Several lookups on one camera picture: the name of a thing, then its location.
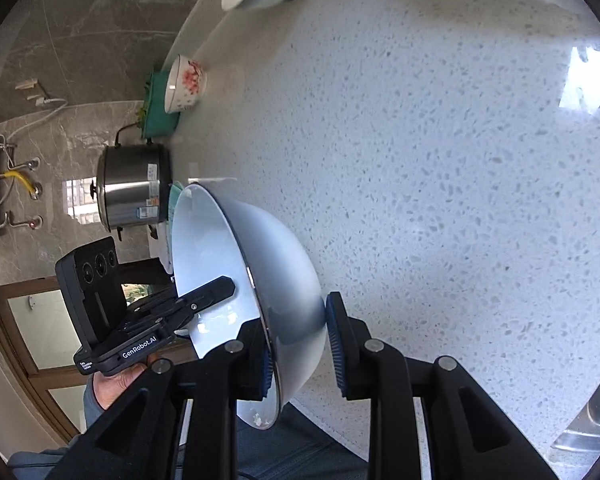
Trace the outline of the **blue left sleeve forearm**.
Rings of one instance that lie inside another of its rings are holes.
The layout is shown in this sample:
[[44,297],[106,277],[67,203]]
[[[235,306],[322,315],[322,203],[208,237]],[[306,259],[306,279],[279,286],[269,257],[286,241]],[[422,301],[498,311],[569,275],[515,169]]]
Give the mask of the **blue left sleeve forearm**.
[[[89,379],[83,393],[83,407],[85,414],[86,428],[90,428],[99,416],[104,412],[98,403],[93,381]],[[43,480],[46,479],[57,463],[65,454],[78,442],[81,435],[73,438],[67,446],[62,448],[49,448],[42,452],[21,451],[12,454],[6,465],[9,471],[16,479],[23,480]]]

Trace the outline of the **person's left hand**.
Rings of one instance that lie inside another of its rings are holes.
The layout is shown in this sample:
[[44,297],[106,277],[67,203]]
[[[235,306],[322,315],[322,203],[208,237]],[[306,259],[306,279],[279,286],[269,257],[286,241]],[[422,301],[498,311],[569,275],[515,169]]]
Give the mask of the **person's left hand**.
[[85,392],[101,410],[105,411],[156,359],[156,356],[150,356],[145,362],[136,363],[114,376],[105,376],[97,372],[90,379]]

